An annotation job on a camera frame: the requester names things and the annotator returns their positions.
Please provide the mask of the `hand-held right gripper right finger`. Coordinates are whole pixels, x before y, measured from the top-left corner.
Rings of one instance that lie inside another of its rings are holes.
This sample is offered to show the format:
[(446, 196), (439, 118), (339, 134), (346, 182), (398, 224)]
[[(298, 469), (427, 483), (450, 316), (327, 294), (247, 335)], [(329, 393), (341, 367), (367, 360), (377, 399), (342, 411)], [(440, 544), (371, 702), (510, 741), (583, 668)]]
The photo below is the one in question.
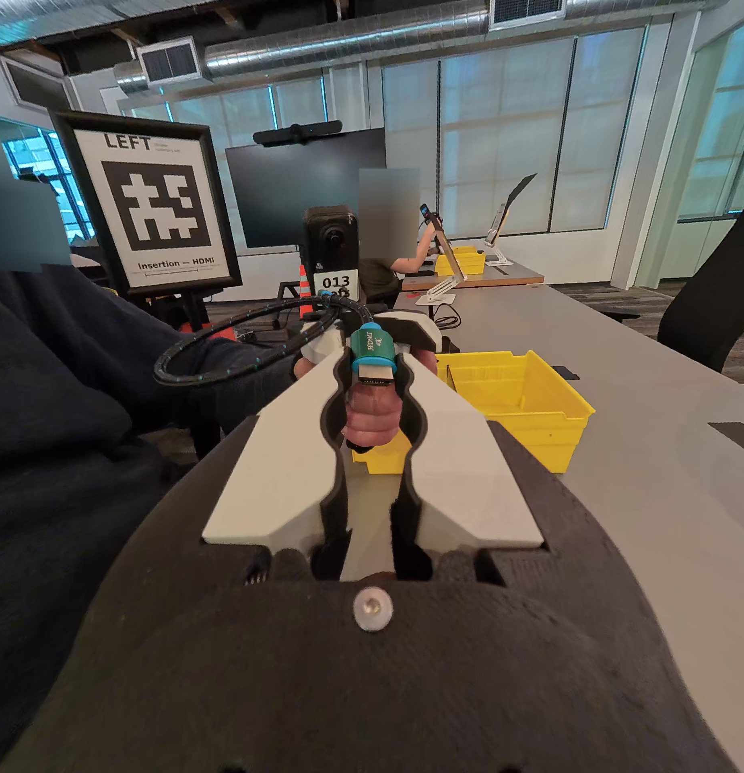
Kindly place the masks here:
[(499, 444), (502, 427), (418, 361), (396, 358), (401, 430), (411, 448), (391, 506), (397, 578), (431, 578), (459, 551), (536, 550), (544, 544)]

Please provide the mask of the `black monitor screen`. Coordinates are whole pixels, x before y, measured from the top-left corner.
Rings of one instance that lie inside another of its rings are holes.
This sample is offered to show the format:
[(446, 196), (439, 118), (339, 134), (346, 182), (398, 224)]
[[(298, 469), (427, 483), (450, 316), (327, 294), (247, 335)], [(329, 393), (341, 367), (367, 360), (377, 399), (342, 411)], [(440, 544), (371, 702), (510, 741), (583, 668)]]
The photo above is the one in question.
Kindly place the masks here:
[(310, 208), (359, 213), (359, 172), (386, 168), (384, 128), (274, 146), (225, 150), (248, 250), (295, 246)]

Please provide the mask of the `person's left forearm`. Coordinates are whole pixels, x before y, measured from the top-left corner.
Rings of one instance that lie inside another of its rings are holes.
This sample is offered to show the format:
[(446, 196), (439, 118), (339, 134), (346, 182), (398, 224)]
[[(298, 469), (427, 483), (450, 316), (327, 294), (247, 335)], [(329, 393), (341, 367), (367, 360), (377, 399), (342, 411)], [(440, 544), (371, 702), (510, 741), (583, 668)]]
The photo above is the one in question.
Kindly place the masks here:
[(0, 302), (86, 387), (119, 403), (144, 431), (211, 420), (229, 434), (296, 382), (297, 357), (245, 379), (208, 387), (157, 383), (157, 359), (185, 335), (95, 285), (71, 265), (0, 271)]

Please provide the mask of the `wood-rimmed black panel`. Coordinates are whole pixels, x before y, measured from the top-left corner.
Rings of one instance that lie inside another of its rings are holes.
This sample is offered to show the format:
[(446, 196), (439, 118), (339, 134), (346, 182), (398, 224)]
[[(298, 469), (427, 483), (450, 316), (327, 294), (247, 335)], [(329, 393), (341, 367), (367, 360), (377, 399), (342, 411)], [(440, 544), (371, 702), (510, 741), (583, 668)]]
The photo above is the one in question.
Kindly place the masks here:
[(537, 177), (537, 172), (533, 172), (532, 174), (529, 174), (527, 176), (524, 176), (520, 182), (512, 189), (512, 192), (509, 194), (506, 203), (505, 203), (505, 211), (504, 216), (502, 220), (502, 225), (505, 227), (505, 224), (509, 220), (511, 209), (517, 200), (519, 198), (520, 194), (525, 190), (525, 188)]

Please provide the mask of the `yellow plastic bin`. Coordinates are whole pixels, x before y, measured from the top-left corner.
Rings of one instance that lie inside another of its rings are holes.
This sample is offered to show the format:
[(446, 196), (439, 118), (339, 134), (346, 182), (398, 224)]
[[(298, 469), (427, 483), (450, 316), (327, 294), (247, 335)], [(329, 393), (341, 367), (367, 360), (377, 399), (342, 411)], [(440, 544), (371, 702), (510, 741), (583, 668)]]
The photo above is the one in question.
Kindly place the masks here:
[[(468, 246), (453, 246), (452, 253), (461, 271), (466, 276), (482, 275), (484, 273), (484, 251)], [(435, 262), (435, 275), (439, 277), (452, 276), (453, 270), (447, 255), (442, 253)]]
[(595, 413), (569, 381), (532, 351), (441, 354), (437, 375), (553, 474), (570, 467)]

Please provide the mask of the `wood-edged grey table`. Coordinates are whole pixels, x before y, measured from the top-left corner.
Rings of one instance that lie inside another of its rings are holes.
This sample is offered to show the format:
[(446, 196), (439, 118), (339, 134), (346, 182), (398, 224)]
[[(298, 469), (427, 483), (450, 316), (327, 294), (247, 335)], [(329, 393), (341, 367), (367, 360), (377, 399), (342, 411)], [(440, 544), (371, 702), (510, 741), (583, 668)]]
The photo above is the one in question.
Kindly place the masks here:
[[(445, 279), (446, 277), (436, 275), (405, 276), (401, 291), (404, 293), (428, 291), (431, 287)], [(509, 265), (485, 263), (483, 273), (480, 275), (467, 275), (466, 281), (459, 283), (456, 288), (534, 285), (542, 284), (543, 282), (544, 276), (514, 262)]]

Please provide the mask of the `white panel stand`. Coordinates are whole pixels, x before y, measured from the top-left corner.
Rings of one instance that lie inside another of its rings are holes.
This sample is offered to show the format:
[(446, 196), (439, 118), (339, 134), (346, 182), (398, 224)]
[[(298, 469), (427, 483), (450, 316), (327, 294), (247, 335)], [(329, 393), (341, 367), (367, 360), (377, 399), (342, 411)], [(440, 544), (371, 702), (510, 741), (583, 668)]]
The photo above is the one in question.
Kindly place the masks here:
[(507, 256), (503, 255), (499, 246), (499, 238), (509, 214), (508, 209), (509, 200), (503, 202), (498, 208), (493, 219), (493, 224), (484, 238), (484, 259), (485, 264), (487, 265), (497, 267), (512, 265), (512, 261)]

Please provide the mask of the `silver ventilation ducts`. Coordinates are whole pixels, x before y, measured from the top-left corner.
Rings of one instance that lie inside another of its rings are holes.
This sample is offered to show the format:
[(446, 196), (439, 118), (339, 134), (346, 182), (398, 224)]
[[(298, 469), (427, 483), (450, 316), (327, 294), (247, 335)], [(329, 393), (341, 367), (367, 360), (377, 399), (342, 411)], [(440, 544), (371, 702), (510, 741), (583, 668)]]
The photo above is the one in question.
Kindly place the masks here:
[[(213, 82), (279, 68), (310, 70), (370, 56), (439, 50), (488, 37), (537, 33), (582, 25), (718, 8), (724, 2), (566, 1), (439, 2), (356, 19), (201, 45), (175, 39), (143, 45), (136, 60), (117, 64), (115, 78), (126, 94), (185, 82)], [(0, 48), (29, 40), (186, 10), (189, 2), (0, 2)]]

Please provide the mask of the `black webcam bar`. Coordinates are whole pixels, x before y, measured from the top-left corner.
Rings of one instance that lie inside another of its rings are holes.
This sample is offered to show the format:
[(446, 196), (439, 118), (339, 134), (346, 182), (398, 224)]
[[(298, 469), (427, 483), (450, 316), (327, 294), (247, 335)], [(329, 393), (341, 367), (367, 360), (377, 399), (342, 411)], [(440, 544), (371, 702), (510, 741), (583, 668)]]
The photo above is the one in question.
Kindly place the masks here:
[(292, 124), (287, 128), (261, 130), (254, 132), (254, 144), (265, 148), (283, 145), (306, 145), (310, 141), (332, 137), (342, 133), (342, 121), (324, 121), (311, 124)]

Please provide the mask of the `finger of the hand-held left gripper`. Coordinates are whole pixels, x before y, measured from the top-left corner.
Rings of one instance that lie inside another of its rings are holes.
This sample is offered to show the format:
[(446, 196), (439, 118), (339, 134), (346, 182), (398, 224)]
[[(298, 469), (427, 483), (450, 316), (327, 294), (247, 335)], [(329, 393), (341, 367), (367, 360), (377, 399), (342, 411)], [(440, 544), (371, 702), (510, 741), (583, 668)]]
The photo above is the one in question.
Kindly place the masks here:
[(375, 314), (370, 331), (372, 353), (385, 358), (415, 350), (442, 352), (442, 333), (427, 314), (393, 310)]
[(339, 322), (333, 322), (324, 332), (301, 347), (299, 366), (318, 366), (326, 360), (336, 362), (342, 355), (342, 326)]

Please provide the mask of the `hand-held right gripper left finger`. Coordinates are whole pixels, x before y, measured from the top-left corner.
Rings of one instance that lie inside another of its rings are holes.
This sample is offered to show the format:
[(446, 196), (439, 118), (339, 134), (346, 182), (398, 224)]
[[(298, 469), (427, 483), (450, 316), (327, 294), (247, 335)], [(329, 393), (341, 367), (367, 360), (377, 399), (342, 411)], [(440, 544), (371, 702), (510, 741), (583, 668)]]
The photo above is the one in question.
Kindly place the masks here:
[(337, 349), (244, 423), (251, 430), (202, 536), (208, 544), (294, 549), (317, 578), (339, 578), (348, 552), (340, 447), (347, 349)]

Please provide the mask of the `person's dark top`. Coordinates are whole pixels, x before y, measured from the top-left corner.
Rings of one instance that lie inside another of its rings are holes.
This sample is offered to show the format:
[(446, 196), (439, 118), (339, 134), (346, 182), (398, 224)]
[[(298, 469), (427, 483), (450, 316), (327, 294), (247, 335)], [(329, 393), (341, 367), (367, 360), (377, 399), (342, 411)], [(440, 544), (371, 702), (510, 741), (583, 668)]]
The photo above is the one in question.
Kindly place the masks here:
[(0, 762), (116, 556), (178, 475), (125, 413), (0, 416)]

